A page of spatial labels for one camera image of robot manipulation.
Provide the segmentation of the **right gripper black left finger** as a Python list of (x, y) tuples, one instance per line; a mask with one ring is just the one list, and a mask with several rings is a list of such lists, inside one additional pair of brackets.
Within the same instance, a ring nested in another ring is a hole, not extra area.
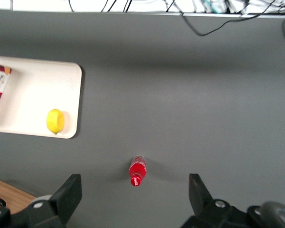
[(80, 174), (72, 174), (49, 197), (39, 197), (11, 216), (12, 228), (65, 228), (82, 199)]

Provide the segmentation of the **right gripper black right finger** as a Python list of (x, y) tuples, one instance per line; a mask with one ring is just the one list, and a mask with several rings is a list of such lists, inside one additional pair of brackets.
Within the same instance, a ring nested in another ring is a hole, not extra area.
[(250, 228), (247, 214), (222, 199), (214, 199), (199, 174), (189, 175), (189, 200), (194, 215), (183, 228)]

